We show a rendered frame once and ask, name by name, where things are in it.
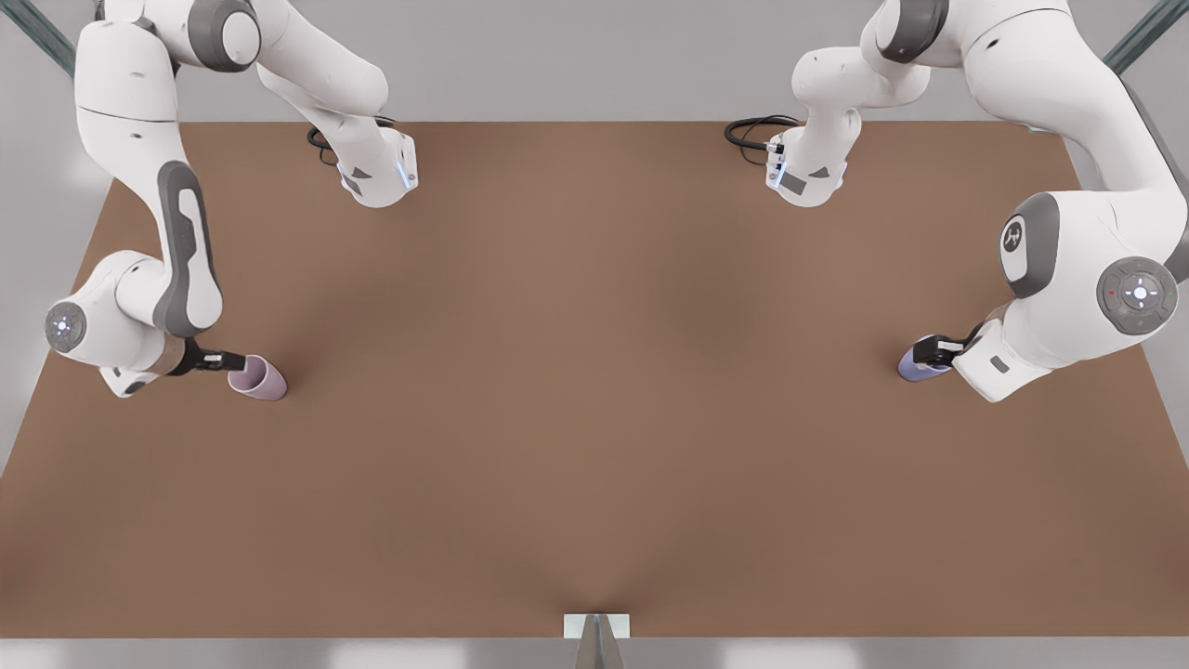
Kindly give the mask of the pink cup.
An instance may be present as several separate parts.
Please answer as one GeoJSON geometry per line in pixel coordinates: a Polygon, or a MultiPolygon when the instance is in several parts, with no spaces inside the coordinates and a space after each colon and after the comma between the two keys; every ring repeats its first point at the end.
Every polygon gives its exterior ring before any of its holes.
{"type": "Polygon", "coordinates": [[[256,400],[279,400],[287,395],[287,381],[271,362],[263,356],[249,355],[243,359],[243,370],[229,370],[229,389],[256,400]]]}

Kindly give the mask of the purple cup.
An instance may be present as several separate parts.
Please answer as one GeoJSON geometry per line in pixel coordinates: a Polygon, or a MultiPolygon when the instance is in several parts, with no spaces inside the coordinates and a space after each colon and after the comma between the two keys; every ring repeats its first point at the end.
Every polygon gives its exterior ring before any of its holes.
{"type": "Polygon", "coordinates": [[[937,367],[937,365],[916,362],[913,348],[906,351],[900,361],[897,364],[897,372],[900,373],[906,381],[930,380],[930,378],[943,375],[943,373],[946,373],[948,370],[951,370],[951,367],[948,367],[945,364],[937,367]]]}

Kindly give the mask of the silver frame post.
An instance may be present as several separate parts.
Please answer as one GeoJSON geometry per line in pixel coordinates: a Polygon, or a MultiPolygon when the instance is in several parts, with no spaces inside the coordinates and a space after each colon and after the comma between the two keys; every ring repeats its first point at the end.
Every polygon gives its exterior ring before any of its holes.
{"type": "Polygon", "coordinates": [[[619,640],[630,636],[625,613],[568,613],[562,617],[565,639],[578,639],[575,669],[625,669],[619,640]]]}
{"type": "Polygon", "coordinates": [[[76,51],[73,42],[48,18],[33,0],[0,0],[4,12],[34,46],[46,53],[71,78],[75,76],[76,51]]]}
{"type": "Polygon", "coordinates": [[[1189,0],[1156,0],[1156,4],[1141,15],[1141,20],[1105,55],[1105,64],[1116,76],[1122,76],[1135,59],[1153,46],[1155,42],[1159,42],[1185,13],[1189,13],[1189,0]]]}

